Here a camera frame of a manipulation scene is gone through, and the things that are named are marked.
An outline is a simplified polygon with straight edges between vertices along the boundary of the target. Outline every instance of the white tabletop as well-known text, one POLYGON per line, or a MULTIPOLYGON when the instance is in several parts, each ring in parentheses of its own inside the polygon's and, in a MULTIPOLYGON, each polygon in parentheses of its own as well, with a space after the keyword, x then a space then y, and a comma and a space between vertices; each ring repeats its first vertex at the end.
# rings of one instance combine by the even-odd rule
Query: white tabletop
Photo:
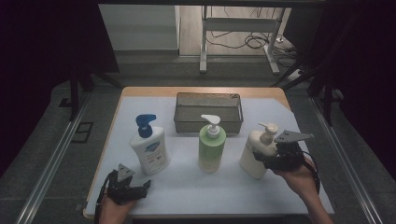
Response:
MULTIPOLYGON (((207 174, 198 167, 198 134, 176 133, 173 121, 175 97, 123 97, 113 128, 102 155, 92 191, 84 211, 94 215, 100 188, 106 176, 118 164, 135 171, 132 186, 151 179, 148 196, 141 199, 130 214, 134 217, 268 217, 307 214, 302 200, 272 171, 263 179, 252 178, 239 165, 249 132, 262 130, 258 122, 272 122, 283 130, 299 132, 295 117, 275 99, 241 98, 244 122, 240 134, 228 136, 220 168, 207 174), (152 126, 165 129, 165 144, 170 156, 168 167, 156 175, 143 175, 138 158, 129 146, 137 132, 134 119, 140 114, 155 114, 152 126)), ((306 144, 300 146, 307 151, 306 144)), ((333 213, 322 188, 320 199, 328 213, 333 213)))

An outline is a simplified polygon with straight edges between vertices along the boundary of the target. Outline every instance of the green bottle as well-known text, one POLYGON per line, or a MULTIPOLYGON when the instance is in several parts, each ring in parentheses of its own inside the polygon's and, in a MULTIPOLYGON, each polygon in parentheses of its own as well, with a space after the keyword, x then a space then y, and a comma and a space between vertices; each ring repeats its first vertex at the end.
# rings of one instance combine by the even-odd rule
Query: green bottle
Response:
POLYGON ((219 126, 219 116, 201 115, 201 118, 206 119, 210 124, 204 126, 199 132, 198 165, 201 170, 214 173, 220 167, 226 133, 219 126))

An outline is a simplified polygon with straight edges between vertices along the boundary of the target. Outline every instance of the pump nozzle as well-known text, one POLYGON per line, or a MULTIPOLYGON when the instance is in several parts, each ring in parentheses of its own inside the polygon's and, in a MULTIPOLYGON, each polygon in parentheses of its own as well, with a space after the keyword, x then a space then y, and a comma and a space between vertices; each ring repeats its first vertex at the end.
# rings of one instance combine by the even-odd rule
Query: pump nozzle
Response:
POLYGON ((136 124, 139 126, 139 135, 142 138, 148 138, 152 135, 152 129, 149 122, 155 120, 157 116, 152 114, 143 114, 136 117, 136 124))
POLYGON ((210 122, 209 127, 207 127, 207 136, 210 138, 217 138, 220 133, 220 128, 218 126, 220 123, 220 117, 216 115, 201 115, 201 118, 210 122))
POLYGON ((265 127, 265 132, 268 133, 268 134, 271 134, 271 135, 275 135, 275 134, 277 133, 277 131, 279 130, 279 128, 277 127, 277 125, 274 124, 274 123, 268 123, 268 124, 266 124, 266 123, 260 122, 259 124, 260 124, 261 126, 264 126, 264 127, 265 127))

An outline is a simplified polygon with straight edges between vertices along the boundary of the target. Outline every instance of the white pump cap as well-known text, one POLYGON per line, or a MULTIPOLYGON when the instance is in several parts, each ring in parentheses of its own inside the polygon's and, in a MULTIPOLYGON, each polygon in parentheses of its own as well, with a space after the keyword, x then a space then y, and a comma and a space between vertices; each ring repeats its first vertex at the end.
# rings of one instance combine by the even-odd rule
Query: white pump cap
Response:
POLYGON ((210 122, 210 125, 207 127, 207 136, 210 138, 217 138, 220 133, 220 128, 218 126, 220 117, 216 115, 201 115, 201 118, 210 122))
POLYGON ((277 127, 276 124, 274 123, 259 123, 261 126, 265 127, 265 132, 270 134, 270 135, 276 135, 277 131, 279 130, 279 128, 277 127))
POLYGON ((270 145, 274 141, 274 135, 276 135, 279 128, 274 123, 259 123, 261 126, 265 127, 265 132, 260 136, 260 141, 265 145, 270 145))

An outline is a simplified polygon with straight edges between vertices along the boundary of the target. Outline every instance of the human arm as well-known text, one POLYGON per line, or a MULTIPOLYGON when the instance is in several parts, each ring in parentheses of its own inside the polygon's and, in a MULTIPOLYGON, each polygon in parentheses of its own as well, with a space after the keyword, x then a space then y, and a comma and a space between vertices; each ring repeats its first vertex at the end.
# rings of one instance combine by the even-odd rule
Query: human arm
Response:
MULTIPOLYGON (((308 158, 305 158, 305 160, 314 167, 311 160, 308 158)), ((306 208, 308 209, 308 214, 312 223, 333 223, 318 196, 314 178, 312 177, 311 172, 305 166, 301 166, 292 172, 278 170, 274 170, 273 172, 276 175, 282 176, 286 180, 288 186, 300 196, 300 198, 305 203, 306 208)))

